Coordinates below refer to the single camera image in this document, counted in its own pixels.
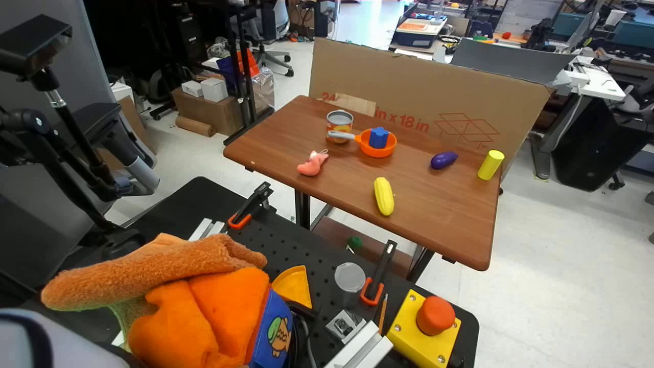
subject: floor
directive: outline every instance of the floor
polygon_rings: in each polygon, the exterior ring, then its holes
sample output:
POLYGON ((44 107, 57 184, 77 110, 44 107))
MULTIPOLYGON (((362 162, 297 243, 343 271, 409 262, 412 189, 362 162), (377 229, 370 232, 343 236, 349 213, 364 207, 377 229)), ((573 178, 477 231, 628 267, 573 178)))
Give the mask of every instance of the floor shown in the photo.
MULTIPOLYGON (((385 50, 400 13, 395 0, 343 4, 336 38, 385 50)), ((277 77, 277 107, 306 93, 312 43, 278 43, 292 54, 295 77, 277 77)), ((154 197, 124 198, 109 217, 128 220, 207 176, 244 197, 261 180, 226 160, 224 139, 180 131, 174 116, 149 121, 158 145, 162 185, 154 197)), ((473 311, 480 320, 477 366, 643 368, 654 362, 654 207, 645 198, 652 178, 626 176, 619 193, 580 193, 537 180, 526 145, 504 181, 488 271, 433 259, 420 285, 473 311)), ((272 205, 292 219, 292 191, 275 184, 272 205)), ((349 214, 339 220, 379 237, 392 237, 349 214)))

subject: yellow cylinder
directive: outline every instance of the yellow cylinder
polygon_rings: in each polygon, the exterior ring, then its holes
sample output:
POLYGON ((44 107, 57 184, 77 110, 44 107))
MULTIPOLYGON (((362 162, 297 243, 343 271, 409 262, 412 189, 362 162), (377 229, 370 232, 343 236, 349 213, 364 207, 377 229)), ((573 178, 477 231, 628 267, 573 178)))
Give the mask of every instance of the yellow cylinder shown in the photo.
POLYGON ((477 176, 488 181, 495 176, 495 171, 504 166, 504 162, 506 162, 506 153, 491 150, 482 168, 478 168, 477 176))

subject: orange bowl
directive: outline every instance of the orange bowl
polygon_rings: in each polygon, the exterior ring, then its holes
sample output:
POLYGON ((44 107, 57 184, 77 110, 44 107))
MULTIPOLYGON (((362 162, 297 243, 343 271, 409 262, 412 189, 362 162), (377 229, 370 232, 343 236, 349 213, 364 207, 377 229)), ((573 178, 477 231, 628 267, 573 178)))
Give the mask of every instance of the orange bowl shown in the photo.
POLYGON ((368 158, 389 158, 389 155, 392 155, 392 152, 397 148, 395 133, 389 131, 389 142, 387 142, 387 148, 383 148, 383 150, 373 148, 368 143, 370 142, 370 133, 373 133, 373 129, 366 129, 366 131, 357 134, 357 143, 361 145, 362 153, 368 155, 368 158))

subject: wooden table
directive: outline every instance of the wooden table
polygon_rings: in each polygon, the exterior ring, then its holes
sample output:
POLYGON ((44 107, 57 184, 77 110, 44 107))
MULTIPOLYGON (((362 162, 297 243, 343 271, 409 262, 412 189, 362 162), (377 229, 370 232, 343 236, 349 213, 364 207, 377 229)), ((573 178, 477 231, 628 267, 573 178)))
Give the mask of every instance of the wooden table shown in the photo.
MULTIPOLYGON (((482 181, 477 178, 484 158, 458 150, 454 166, 442 171, 429 169, 431 155, 448 148, 433 142, 425 143, 400 129, 397 131, 398 148, 392 158, 364 158, 354 143, 331 145, 325 142, 325 115, 334 109, 299 97, 228 145, 226 155, 248 169, 292 185, 297 191, 297 219, 303 226, 310 226, 310 197, 315 197, 427 250, 415 264, 417 271, 427 266, 433 252, 474 270, 487 270, 500 180, 482 181), (312 152, 322 150, 329 150, 322 176, 300 176, 297 166, 306 162, 312 152), (379 176, 387 176, 395 191, 397 209, 391 217, 379 213, 373 197, 373 181, 379 176)), ((381 121, 364 115, 354 116, 357 129, 381 125, 381 121)))

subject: orange stuffed toy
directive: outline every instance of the orange stuffed toy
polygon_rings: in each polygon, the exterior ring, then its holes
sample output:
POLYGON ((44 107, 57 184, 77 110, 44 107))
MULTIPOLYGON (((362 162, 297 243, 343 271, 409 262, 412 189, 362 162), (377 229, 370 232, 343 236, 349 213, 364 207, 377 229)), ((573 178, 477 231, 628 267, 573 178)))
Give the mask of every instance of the orange stuffed toy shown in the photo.
POLYGON ((229 236, 160 236, 125 257, 62 271, 42 301, 56 311, 111 307, 132 353, 154 368, 283 366, 292 315, 265 266, 265 254, 229 236))

